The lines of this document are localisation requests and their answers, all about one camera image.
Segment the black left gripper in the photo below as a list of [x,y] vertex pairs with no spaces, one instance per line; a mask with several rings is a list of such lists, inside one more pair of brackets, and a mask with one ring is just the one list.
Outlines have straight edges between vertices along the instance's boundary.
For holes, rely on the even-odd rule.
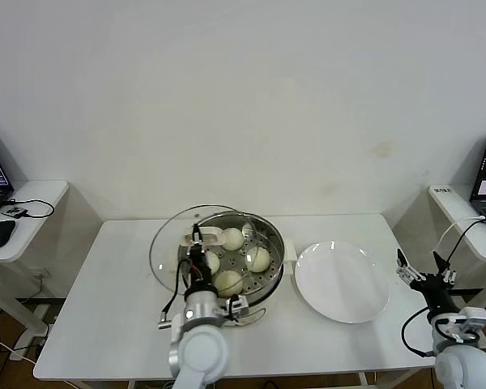
[[187,249],[187,256],[181,262],[181,276],[188,289],[195,283],[212,284],[211,268],[205,255],[205,246],[202,243],[202,233],[198,224],[192,228],[192,243]]

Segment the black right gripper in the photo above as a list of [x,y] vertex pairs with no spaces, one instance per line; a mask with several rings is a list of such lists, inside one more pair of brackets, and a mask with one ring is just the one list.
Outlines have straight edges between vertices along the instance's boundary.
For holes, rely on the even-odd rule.
[[456,305],[449,291],[452,288],[451,284],[455,284],[457,273],[450,269],[450,263],[435,250],[433,257],[439,275],[421,274],[407,261],[402,250],[397,249],[398,268],[396,272],[403,282],[411,285],[411,289],[424,296],[429,314],[455,314]]

